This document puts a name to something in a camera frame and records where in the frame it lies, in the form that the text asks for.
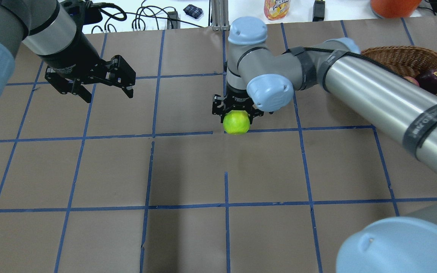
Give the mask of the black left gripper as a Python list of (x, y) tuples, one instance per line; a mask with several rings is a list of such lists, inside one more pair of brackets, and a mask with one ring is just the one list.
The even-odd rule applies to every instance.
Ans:
[(44, 78), (59, 93), (75, 93), (89, 104), (92, 94), (84, 85), (95, 83), (120, 88), (132, 99), (136, 72), (124, 57), (115, 55), (109, 61), (99, 59), (96, 64), (73, 64), (64, 69), (47, 67)]

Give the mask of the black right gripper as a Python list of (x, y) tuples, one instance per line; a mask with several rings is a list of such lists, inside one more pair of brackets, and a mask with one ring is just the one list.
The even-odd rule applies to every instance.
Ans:
[(224, 122), (226, 114), (232, 110), (246, 111), (250, 125), (253, 124), (254, 118), (264, 116), (264, 111), (255, 106), (255, 102), (245, 90), (227, 87), (224, 96), (213, 95), (212, 114), (220, 116), (220, 122)]

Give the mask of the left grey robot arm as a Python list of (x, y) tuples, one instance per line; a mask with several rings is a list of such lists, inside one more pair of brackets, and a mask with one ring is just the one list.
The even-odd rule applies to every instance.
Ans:
[(105, 61), (83, 34), (83, 26), (102, 21), (106, 8), (124, 10), (109, 2), (90, 0), (0, 0), (0, 97), (13, 75), (21, 44), (47, 64), (44, 78), (60, 94), (71, 93), (87, 103), (85, 85), (102, 83), (134, 96), (136, 73), (121, 56)]

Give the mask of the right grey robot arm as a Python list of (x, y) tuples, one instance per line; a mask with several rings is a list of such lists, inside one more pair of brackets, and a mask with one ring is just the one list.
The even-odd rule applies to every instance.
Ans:
[[(362, 56), (350, 38), (278, 56), (266, 38), (267, 26), (258, 18), (240, 17), (230, 26), (226, 94), (212, 102), (221, 123), (238, 111), (250, 124), (289, 104), (295, 91), (319, 85), (437, 173), (437, 96)], [(338, 251), (335, 271), (437, 273), (437, 204), (351, 235)]]

